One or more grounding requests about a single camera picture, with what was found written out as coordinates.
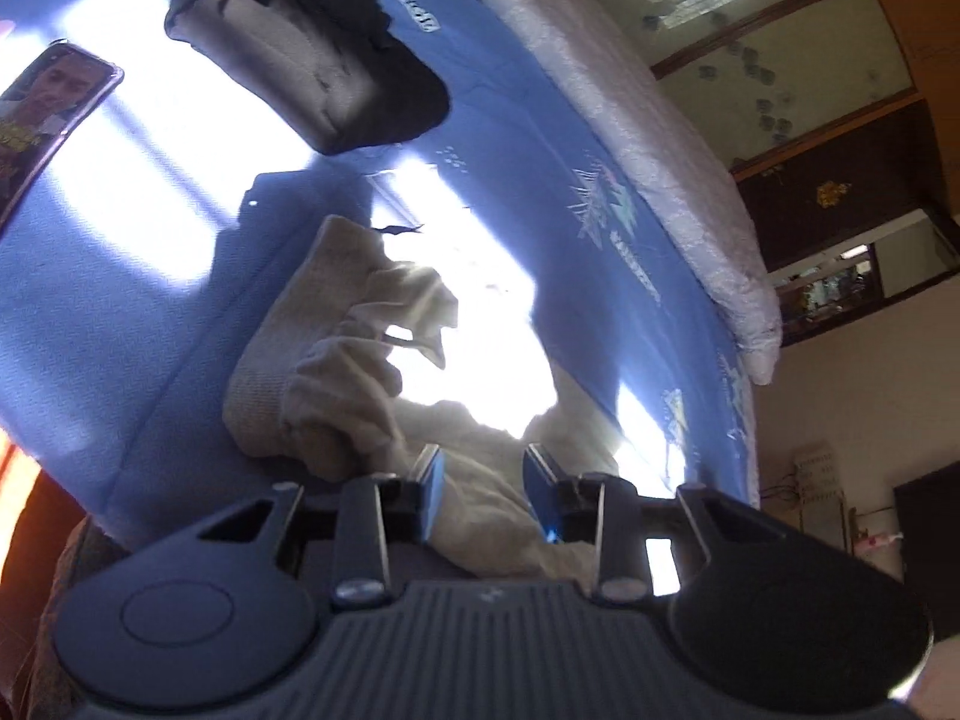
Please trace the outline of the light grey pants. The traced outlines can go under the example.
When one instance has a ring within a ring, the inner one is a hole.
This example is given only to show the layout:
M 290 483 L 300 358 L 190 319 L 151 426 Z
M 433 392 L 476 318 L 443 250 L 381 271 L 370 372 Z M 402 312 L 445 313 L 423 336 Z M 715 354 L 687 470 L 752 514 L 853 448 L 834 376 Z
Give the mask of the light grey pants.
M 404 476 L 438 445 L 433 550 L 477 577 L 592 583 L 590 544 L 540 533 L 523 455 L 537 444 L 572 475 L 615 472 L 612 418 L 503 291 L 449 286 L 381 232 L 320 225 L 229 378 L 223 421 L 243 454 L 301 461 L 327 483 Z

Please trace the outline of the blue patterned bed sheet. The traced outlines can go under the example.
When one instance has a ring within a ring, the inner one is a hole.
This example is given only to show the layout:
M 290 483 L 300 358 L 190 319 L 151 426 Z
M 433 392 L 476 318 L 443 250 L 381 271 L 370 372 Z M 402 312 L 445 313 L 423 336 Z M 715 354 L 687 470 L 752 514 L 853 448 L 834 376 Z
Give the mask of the blue patterned bed sheet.
M 325 158 L 166 36 L 169 0 L 2 0 L 5 78 L 57 37 L 124 72 L 3 231 L 3 429 L 128 544 L 267 488 L 223 392 L 340 215 L 395 227 L 459 298 L 446 367 L 407 369 L 414 400 L 522 436 L 563 369 L 617 424 L 638 488 L 752 499 L 739 350 L 646 190 L 478 0 L 379 2 L 451 114 Z

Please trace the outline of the dark wooden door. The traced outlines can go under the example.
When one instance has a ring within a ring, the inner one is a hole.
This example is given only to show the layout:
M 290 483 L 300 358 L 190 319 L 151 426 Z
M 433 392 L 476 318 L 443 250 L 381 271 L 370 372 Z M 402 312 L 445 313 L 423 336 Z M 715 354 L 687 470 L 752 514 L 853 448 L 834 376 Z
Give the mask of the dark wooden door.
M 748 177 L 739 192 L 770 271 L 913 211 L 949 210 L 934 124 L 923 101 Z

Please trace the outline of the white lavender quilt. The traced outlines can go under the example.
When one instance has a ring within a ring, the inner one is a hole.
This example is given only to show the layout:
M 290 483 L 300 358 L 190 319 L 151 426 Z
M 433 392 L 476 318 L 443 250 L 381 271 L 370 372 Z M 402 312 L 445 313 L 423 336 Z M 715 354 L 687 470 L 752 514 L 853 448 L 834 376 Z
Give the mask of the white lavender quilt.
M 754 223 L 703 137 L 594 0 L 482 0 L 619 163 L 726 316 L 750 379 L 773 380 L 778 300 Z

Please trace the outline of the dark grey black garment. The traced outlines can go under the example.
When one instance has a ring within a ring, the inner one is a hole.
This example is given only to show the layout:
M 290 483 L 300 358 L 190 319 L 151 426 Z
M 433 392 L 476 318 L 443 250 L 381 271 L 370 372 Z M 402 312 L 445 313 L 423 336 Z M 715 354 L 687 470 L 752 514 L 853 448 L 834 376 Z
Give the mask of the dark grey black garment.
M 409 142 L 451 110 L 379 0 L 171 0 L 164 29 L 325 156 Z

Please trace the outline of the frosted glass wardrobe doors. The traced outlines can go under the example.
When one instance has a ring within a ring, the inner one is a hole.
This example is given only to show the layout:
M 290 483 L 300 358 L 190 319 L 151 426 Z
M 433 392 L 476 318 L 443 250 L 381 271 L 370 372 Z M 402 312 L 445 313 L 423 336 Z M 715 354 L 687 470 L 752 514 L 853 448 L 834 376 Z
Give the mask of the frosted glass wardrobe doors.
M 913 86 L 880 0 L 594 0 L 731 169 Z

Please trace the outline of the smartphone with pink case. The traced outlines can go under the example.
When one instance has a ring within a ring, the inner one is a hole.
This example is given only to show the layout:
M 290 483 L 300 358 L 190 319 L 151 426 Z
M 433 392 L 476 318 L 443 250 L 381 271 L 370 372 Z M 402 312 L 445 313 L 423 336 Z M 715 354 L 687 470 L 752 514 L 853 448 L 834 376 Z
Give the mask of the smartphone with pink case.
M 3 91 L 2 227 L 73 130 L 123 79 L 121 67 L 59 39 Z

